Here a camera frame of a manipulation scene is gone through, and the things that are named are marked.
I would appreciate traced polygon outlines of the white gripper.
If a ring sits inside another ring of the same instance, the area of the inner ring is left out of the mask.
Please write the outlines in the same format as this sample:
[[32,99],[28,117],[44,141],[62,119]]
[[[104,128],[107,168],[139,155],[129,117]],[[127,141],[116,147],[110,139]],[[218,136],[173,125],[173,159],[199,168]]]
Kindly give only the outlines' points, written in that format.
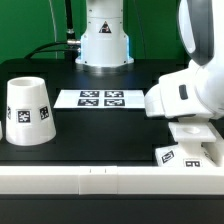
[[148,117],[201,117],[211,118],[208,110],[196,94],[195,71],[184,69],[163,75],[158,84],[145,95],[145,110]]

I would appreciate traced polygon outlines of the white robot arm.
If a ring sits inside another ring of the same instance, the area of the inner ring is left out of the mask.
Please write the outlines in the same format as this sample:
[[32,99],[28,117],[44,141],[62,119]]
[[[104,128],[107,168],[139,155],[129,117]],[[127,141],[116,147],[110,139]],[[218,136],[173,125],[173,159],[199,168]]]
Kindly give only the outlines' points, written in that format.
[[[86,0],[87,28],[76,63],[119,69],[133,62],[123,0]],[[145,95],[149,117],[224,117],[224,0],[180,0],[177,24],[189,66],[163,75]]]

